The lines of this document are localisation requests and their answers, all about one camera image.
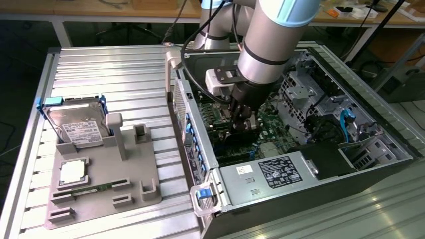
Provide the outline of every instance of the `power supply label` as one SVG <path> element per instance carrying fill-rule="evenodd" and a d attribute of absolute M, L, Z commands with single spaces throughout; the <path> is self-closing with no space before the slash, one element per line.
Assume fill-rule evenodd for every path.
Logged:
<path fill-rule="evenodd" d="M 302 181 L 287 156 L 262 161 L 258 163 L 258 166 L 270 188 L 278 188 Z"/>

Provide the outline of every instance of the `white label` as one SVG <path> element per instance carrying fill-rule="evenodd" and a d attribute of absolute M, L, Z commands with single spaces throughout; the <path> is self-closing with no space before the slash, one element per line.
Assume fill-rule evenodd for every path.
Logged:
<path fill-rule="evenodd" d="M 62 124 L 68 138 L 74 145 L 101 141 L 96 121 Z"/>
<path fill-rule="evenodd" d="M 251 167 L 250 167 L 250 165 L 245 165 L 245 166 L 237 167 L 235 170 L 237 170 L 237 174 L 241 175 L 245 173 L 250 173 Z"/>

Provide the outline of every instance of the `sticker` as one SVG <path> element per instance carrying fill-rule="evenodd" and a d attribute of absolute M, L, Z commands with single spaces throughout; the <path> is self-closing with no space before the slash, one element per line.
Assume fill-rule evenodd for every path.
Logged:
<path fill-rule="evenodd" d="M 101 142 L 96 121 L 68 123 L 61 125 L 74 145 Z"/>
<path fill-rule="evenodd" d="M 302 181 L 287 156 L 259 162 L 258 166 L 270 188 L 278 188 Z"/>
<path fill-rule="evenodd" d="M 235 170 L 237 170 L 238 175 L 245 174 L 245 173 L 251 173 L 251 166 L 245 165 L 245 166 L 237 167 Z"/>

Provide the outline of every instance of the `gray floor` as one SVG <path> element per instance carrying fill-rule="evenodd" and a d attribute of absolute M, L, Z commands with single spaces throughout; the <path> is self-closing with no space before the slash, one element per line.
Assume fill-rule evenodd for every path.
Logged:
<path fill-rule="evenodd" d="M 66 23 L 65 27 L 73 46 L 98 46 L 100 41 L 96 39 L 94 33 L 106 30 L 110 26 L 110 23 Z M 152 26 L 152 31 L 164 35 L 169 24 L 153 24 Z M 185 37 L 190 35 L 195 28 L 197 26 L 193 24 L 177 24 L 169 41 L 182 43 Z M 346 31 L 342 36 L 337 36 L 335 32 L 329 34 L 331 30 L 334 29 L 310 27 L 302 40 L 322 42 L 337 55 L 341 55 L 346 44 L 355 39 L 358 31 L 354 29 Z M 130 45 L 149 44 L 157 44 L 157 39 L 133 32 Z M 121 30 L 102 36 L 101 45 L 126 45 L 126 32 Z M 2 103 L 0 111 L 0 152 L 12 134 L 12 127 L 1 122 L 13 125 L 16 128 L 4 151 L 17 147 L 21 143 L 45 53 L 49 47 L 57 46 L 60 46 L 58 41 L 48 22 L 0 21 L 0 100 Z M 366 52 L 362 59 L 370 58 L 373 58 L 373 55 Z M 5 200 L 17 154 L 18 149 L 0 156 L 0 209 Z"/>

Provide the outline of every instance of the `wooden table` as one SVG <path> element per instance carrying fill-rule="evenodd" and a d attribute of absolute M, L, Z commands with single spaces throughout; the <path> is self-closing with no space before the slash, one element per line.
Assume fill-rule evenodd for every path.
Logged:
<path fill-rule="evenodd" d="M 70 47 L 70 40 L 64 27 L 64 22 L 145 22 L 169 23 L 173 22 L 178 14 L 178 9 L 184 0 L 178 0 L 176 10 L 152 11 L 133 10 L 132 5 L 124 5 L 122 9 L 105 5 L 98 0 L 0 0 L 0 19 L 5 20 L 36 20 L 52 22 L 60 45 Z M 391 9 L 391 4 L 382 3 Z M 201 7 L 198 0 L 189 0 L 182 11 L 178 23 L 198 23 Z M 367 19 L 363 28 L 366 31 L 347 56 L 346 60 L 358 52 L 365 44 L 386 13 L 379 13 L 374 19 Z M 358 27 L 362 19 L 333 18 L 323 10 L 317 13 L 310 26 L 323 27 Z M 389 21 L 386 28 L 425 28 L 425 23 L 413 22 L 409 18 L 395 13 Z"/>

